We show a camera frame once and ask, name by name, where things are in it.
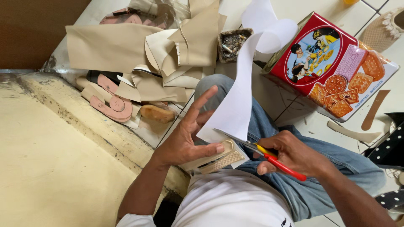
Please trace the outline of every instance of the cigarette butt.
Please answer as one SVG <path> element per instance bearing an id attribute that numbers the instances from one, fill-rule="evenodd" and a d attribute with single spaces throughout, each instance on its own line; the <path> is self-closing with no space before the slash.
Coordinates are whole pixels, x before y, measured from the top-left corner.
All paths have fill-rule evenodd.
<path id="1" fill-rule="evenodd" d="M 226 45 L 224 45 L 224 44 L 223 44 L 223 48 L 224 48 L 225 50 L 227 50 L 229 53 L 231 53 L 231 54 L 233 53 L 233 51 L 230 50 L 230 49 L 229 49 Z"/>

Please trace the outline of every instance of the red scissor handle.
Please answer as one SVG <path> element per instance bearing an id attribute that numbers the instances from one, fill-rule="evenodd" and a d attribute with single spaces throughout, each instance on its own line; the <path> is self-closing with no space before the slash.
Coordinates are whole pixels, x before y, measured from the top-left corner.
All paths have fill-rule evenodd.
<path id="1" fill-rule="evenodd" d="M 269 155 L 269 154 L 264 154 L 264 157 L 270 162 L 272 163 L 274 166 L 276 166 L 278 169 L 282 170 L 283 172 L 285 172 L 286 174 L 291 175 L 292 177 L 298 179 L 299 181 L 305 181 L 307 180 L 307 177 L 301 173 L 298 173 L 294 170 L 289 169 L 288 167 L 286 167 L 284 164 L 278 162 L 277 158 Z"/>

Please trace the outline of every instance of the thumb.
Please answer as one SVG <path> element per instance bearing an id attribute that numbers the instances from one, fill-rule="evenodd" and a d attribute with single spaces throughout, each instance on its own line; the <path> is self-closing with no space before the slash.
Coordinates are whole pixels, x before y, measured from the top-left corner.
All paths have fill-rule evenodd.
<path id="1" fill-rule="evenodd" d="M 225 147 L 221 143 L 211 143 L 208 145 L 194 146 L 191 151 L 191 159 L 196 160 L 199 158 L 210 157 L 217 153 L 225 151 Z"/>
<path id="2" fill-rule="evenodd" d="M 268 161 L 263 161 L 257 166 L 257 173 L 264 175 L 265 173 L 272 173 L 276 171 L 276 167 Z"/>

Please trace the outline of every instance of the biscuit tin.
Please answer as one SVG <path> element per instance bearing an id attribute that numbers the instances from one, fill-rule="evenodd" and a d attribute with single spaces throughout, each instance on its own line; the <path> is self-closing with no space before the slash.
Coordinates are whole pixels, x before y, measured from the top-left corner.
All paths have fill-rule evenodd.
<path id="1" fill-rule="evenodd" d="M 275 53 L 261 74 L 317 104 L 317 111 L 347 121 L 399 66 L 320 15 L 299 23 L 295 38 Z"/>

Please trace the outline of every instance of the white lace trim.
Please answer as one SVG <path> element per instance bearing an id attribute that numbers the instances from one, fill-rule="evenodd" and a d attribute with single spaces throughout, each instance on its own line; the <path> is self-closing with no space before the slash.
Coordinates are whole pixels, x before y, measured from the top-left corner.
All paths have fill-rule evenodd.
<path id="1" fill-rule="evenodd" d="M 398 39 L 401 35 L 400 31 L 398 31 L 397 28 L 395 28 L 392 24 L 391 24 L 391 17 L 394 13 L 397 12 L 397 9 L 394 9 L 392 11 L 390 11 L 388 14 L 386 14 L 384 16 L 384 19 L 382 24 L 386 27 L 387 31 L 390 32 L 390 35 L 393 36 L 395 39 Z"/>

